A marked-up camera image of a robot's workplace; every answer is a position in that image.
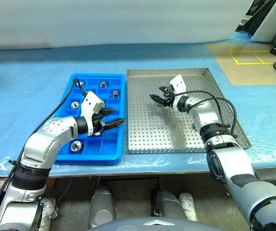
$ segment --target blue plastic tray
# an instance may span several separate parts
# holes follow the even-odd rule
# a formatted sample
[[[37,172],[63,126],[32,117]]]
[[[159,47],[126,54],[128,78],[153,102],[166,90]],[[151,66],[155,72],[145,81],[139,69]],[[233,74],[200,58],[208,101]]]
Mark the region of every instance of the blue plastic tray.
[[[116,112],[103,118],[109,121],[124,117],[125,103],[125,76],[122,74],[73,74],[66,86],[63,97],[70,88],[74,78],[84,82],[84,90],[92,90],[104,102],[105,107],[116,109]],[[107,88],[100,88],[100,81],[105,80]],[[120,98],[113,98],[113,90],[118,90]],[[67,100],[56,112],[55,117],[80,116],[80,105],[78,109],[72,109],[71,103],[78,101],[82,103],[83,97],[79,87],[75,84]],[[68,165],[115,165],[122,158],[123,126],[105,131],[100,136],[79,135],[76,140],[81,141],[82,149],[72,152],[70,145],[66,144],[59,152],[56,164]]]

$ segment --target perforated metal tray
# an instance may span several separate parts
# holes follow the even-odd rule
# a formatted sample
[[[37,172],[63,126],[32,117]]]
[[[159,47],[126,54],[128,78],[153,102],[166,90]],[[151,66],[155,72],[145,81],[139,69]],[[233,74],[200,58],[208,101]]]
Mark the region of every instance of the perforated metal tray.
[[[149,94],[162,96],[158,87],[166,86],[176,75],[182,75],[187,90],[206,90],[216,97],[223,97],[208,68],[128,70],[128,149],[131,154],[205,151],[203,141],[193,128],[192,118],[188,114],[163,108],[149,97]],[[204,93],[195,95],[202,99],[207,97]],[[232,124],[231,108],[226,102],[219,103],[225,122]],[[238,134],[237,141],[243,148],[251,147],[238,122],[234,133]]]

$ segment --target floor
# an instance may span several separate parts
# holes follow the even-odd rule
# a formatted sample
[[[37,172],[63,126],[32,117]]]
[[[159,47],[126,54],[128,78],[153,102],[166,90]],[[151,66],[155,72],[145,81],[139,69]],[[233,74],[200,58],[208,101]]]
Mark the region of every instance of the floor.
[[[60,198],[69,180],[57,179],[54,187],[47,189],[47,196]],[[98,180],[98,177],[73,178],[58,203],[58,217],[52,221],[51,231],[87,230],[90,201]],[[102,177],[100,184],[110,187],[118,218],[151,216],[152,192],[162,188],[177,197],[180,193],[191,193],[199,222],[226,231],[249,230],[225,187],[213,182],[209,174]]]

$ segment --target white wall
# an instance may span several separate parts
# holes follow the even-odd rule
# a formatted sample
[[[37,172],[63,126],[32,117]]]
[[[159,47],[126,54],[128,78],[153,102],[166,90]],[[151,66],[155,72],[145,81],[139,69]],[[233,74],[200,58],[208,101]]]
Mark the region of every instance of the white wall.
[[[0,0],[0,49],[228,39],[252,0]]]

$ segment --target white sneaker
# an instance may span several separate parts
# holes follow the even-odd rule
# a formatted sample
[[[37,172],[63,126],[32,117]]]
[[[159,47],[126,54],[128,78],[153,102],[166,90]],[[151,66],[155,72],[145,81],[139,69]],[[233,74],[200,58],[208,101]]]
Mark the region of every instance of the white sneaker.
[[[57,211],[55,209],[56,200],[55,198],[45,197],[41,199],[41,203],[44,205],[44,208],[39,231],[49,231],[51,220],[57,217]]]
[[[192,195],[187,192],[181,193],[178,200],[181,203],[182,208],[184,209],[187,219],[198,221]]]

